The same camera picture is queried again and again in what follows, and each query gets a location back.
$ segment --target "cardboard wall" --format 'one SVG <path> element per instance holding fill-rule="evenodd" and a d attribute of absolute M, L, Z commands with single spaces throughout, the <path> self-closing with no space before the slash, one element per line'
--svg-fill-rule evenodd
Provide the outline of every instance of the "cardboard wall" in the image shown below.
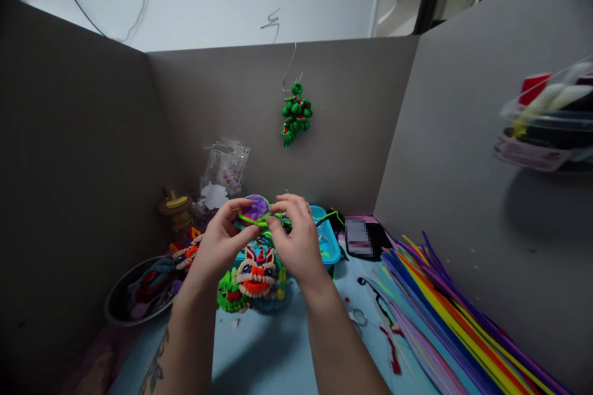
<path fill-rule="evenodd" d="M 414 58 L 416 36 L 299 43 L 286 85 L 304 72 L 311 129 L 282 145 L 282 77 L 294 46 L 149 53 L 188 187 L 199 189 L 203 147 L 237 138 L 252 148 L 247 193 L 288 189 L 311 203 L 371 213 Z"/>
<path fill-rule="evenodd" d="M 375 216 L 426 230 L 458 287 L 577 393 L 593 392 L 593 181 L 492 147 L 523 78 L 593 49 L 593 0 L 486 0 L 422 35 Z"/>
<path fill-rule="evenodd" d="M 50 393 L 162 254 L 177 161 L 146 54 L 0 0 L 3 393 Z"/>

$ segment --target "light blue table surface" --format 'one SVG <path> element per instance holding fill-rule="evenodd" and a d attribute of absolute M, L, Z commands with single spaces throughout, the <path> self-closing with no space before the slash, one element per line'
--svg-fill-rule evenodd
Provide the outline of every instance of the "light blue table surface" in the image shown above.
<path fill-rule="evenodd" d="M 369 324 L 362 328 L 366 347 L 393 393 L 437 394 L 406 341 L 399 336 L 396 337 L 396 348 L 402 374 L 392 373 L 391 349 L 387 337 L 378 329 L 382 324 L 373 301 L 374 294 L 369 286 L 363 287 L 356 281 L 358 277 L 366 276 L 372 266 L 373 263 L 351 257 L 349 262 L 341 261 L 336 265 L 334 275 L 342 298 L 348 297 L 352 308 L 362 310 L 369 320 Z M 263 316 L 254 310 L 244 314 L 228 314 L 220 309 L 216 312 L 213 393 L 277 395 L 279 389 L 283 395 L 318 393 L 309 348 L 305 301 L 297 284 L 292 281 L 289 285 L 293 289 L 292 303 L 279 315 Z M 169 314 L 163 314 L 146 324 L 109 395 L 138 392 L 168 319 Z M 237 329 L 232 325 L 232 320 L 236 319 L 240 320 Z"/>

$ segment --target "forearm tattoo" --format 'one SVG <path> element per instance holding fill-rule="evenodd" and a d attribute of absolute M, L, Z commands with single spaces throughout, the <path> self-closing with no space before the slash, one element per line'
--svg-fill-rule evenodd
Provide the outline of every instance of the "forearm tattoo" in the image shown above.
<path fill-rule="evenodd" d="M 144 395 L 146 393 L 146 385 L 150 381 L 150 393 L 154 392 L 154 388 L 156 387 L 156 383 L 159 380 L 163 379 L 162 374 L 162 367 L 159 364 L 159 358 L 162 356 L 162 353 L 165 351 L 165 343 L 169 342 L 169 326 L 165 329 L 165 334 L 162 336 L 162 341 L 159 344 L 159 348 L 156 351 L 152 362 L 150 363 L 150 367 L 148 368 L 148 373 L 146 374 L 146 378 L 142 382 L 142 386 L 140 387 L 139 395 Z"/>

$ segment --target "scissors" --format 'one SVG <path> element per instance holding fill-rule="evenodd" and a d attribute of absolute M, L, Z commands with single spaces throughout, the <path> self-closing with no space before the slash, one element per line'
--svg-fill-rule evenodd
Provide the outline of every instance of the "scissors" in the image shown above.
<path fill-rule="evenodd" d="M 369 323 L 369 320 L 366 318 L 366 316 L 362 310 L 352 308 L 352 306 L 350 305 L 349 298 L 346 298 L 344 301 L 345 301 L 346 311 L 348 312 L 348 316 L 349 316 L 350 320 L 352 320 L 352 324 L 354 324 L 354 327 L 356 328 L 358 334 L 360 336 L 362 336 L 363 331 L 362 331 L 361 327 L 365 327 Z"/>

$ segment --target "clear plastic box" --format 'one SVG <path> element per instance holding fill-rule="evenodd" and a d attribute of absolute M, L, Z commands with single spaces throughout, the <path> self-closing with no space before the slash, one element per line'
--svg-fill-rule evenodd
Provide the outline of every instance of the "clear plastic box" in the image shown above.
<path fill-rule="evenodd" d="M 525 88 L 534 79 L 542 81 Z M 545 172 L 593 172 L 593 55 L 528 77 L 500 115 L 509 125 L 494 147 L 499 159 Z"/>

